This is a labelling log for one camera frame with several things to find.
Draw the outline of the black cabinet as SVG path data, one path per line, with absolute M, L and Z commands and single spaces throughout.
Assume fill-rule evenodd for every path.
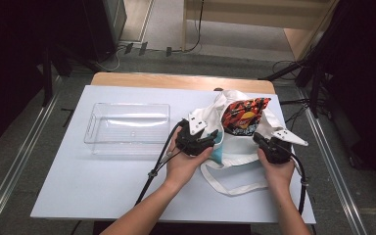
M 98 62 L 117 50 L 127 20 L 123 0 L 83 0 L 92 50 Z

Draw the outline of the red orange snack packet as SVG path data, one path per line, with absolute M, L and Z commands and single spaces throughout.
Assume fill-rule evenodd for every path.
M 222 114 L 224 131 L 234 136 L 252 136 L 270 98 L 254 98 L 230 104 Z

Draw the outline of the dark curtain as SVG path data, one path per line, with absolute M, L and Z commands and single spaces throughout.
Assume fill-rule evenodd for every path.
M 0 0 L 0 137 L 48 83 L 38 67 L 59 65 L 57 34 L 73 0 Z
M 376 171 L 376 0 L 339 0 L 325 36 L 338 129 L 357 164 Z

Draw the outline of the white patterned tote bag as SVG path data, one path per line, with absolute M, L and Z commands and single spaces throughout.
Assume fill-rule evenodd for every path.
M 202 109 L 196 109 L 192 112 L 193 116 L 204 120 L 208 124 L 205 130 L 206 133 L 211 133 L 216 129 L 218 130 L 218 135 L 214 139 L 215 144 L 213 152 L 210 158 L 201 164 L 200 170 L 209 185 L 216 192 L 226 196 L 242 195 L 253 190 L 267 187 L 267 181 L 260 180 L 248 185 L 227 189 L 209 172 L 209 167 L 220 170 L 232 166 L 247 165 L 259 159 L 259 146 L 253 140 L 254 134 L 252 136 L 234 136 L 225 132 L 221 123 L 222 114 L 230 104 L 248 99 L 254 98 L 250 98 L 245 93 L 238 90 L 223 90 L 216 96 L 211 105 Z M 262 111 L 262 117 L 255 131 L 266 138 L 268 138 L 273 131 L 288 129 L 280 122 L 280 119 L 275 113 L 268 108 L 268 105 Z

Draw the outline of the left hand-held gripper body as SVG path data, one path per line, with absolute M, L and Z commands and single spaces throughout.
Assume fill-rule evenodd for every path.
M 214 139 L 206 139 L 205 130 L 208 124 L 192 114 L 180 122 L 180 126 L 181 130 L 175 140 L 176 147 L 188 156 L 200 155 L 206 150 L 203 147 L 204 143 L 214 141 Z

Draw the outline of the person's left hand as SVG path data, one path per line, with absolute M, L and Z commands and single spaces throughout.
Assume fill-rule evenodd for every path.
M 164 187 L 171 192 L 180 191 L 181 188 L 191 179 L 196 168 L 203 163 L 213 151 L 213 148 L 209 147 L 196 157 L 191 157 L 181 152 L 176 147 L 175 143 L 177 134 L 180 130 L 180 127 L 176 129 L 167 148 L 171 159 L 166 164 Z

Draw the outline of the light wooden frame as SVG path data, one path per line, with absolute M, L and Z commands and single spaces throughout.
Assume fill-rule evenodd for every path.
M 296 60 L 301 60 L 324 31 L 340 0 L 183 0 L 181 49 L 187 21 L 250 24 L 284 29 Z

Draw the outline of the black tripod stand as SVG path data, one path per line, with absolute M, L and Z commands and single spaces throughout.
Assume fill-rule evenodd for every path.
M 295 84 L 298 87 L 304 88 L 311 82 L 309 109 L 315 118 L 318 118 L 317 102 L 319 86 L 322 78 L 325 76 L 324 67 L 320 62 L 320 56 L 321 52 L 318 49 L 312 49 L 303 59 L 293 62 L 287 68 L 263 78 L 263 80 L 273 81 L 287 73 L 300 69 L 301 71 L 295 80 Z

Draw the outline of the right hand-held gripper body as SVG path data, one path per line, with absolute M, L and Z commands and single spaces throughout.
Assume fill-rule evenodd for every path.
M 307 146 L 308 142 L 288 129 L 277 130 L 270 133 L 269 137 L 264 137 L 267 147 L 261 147 L 267 160 L 272 164 L 281 165 L 290 160 L 292 156 L 292 145 L 298 144 Z

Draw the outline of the clear plastic container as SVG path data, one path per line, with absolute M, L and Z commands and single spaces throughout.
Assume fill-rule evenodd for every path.
M 154 158 L 170 133 L 168 104 L 96 103 L 84 135 L 94 155 Z

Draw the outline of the light wooden table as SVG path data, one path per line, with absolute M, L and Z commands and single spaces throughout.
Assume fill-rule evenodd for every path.
M 92 85 L 153 87 L 190 90 L 239 90 L 245 93 L 274 94 L 273 84 L 267 80 L 223 78 L 203 75 L 133 73 L 133 72 L 97 72 Z

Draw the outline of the black metal stand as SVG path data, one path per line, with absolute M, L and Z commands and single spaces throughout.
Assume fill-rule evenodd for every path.
M 69 76 L 72 68 L 68 62 L 68 50 L 59 44 L 48 45 L 42 52 L 43 59 L 43 107 L 46 107 L 53 96 L 52 68 L 55 68 L 59 75 Z

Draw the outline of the person's right hand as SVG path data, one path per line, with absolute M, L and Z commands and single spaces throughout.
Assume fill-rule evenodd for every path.
M 273 194 L 285 194 L 289 191 L 290 182 L 294 172 L 294 164 L 288 161 L 285 164 L 270 163 L 264 151 L 258 149 L 258 158 L 265 170 L 265 178 Z

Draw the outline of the metal floor rail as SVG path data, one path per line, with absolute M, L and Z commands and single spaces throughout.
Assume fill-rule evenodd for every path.
M 60 89 L 63 84 L 64 79 L 58 75 L 54 80 L 54 84 L 52 85 L 54 95 L 49 99 L 47 105 L 39 110 L 37 118 L 30 128 L 25 140 L 17 150 L 15 159 L 13 160 L 2 183 L 0 184 L 0 215 L 3 209 L 5 209 L 5 206 L 9 201 L 11 194 L 15 189 L 17 182 L 28 162 L 32 150 L 37 140 L 39 139 L 41 132 L 54 109 L 55 104 L 58 101 Z
M 320 121 L 307 109 L 305 116 L 319 149 L 317 157 L 324 168 L 323 178 L 329 188 L 321 186 L 321 179 L 312 183 L 311 204 L 319 231 L 331 234 L 336 230 L 339 234 L 349 231 L 351 235 L 368 235 L 353 193 L 347 184 L 338 165 L 336 157 L 325 137 Z

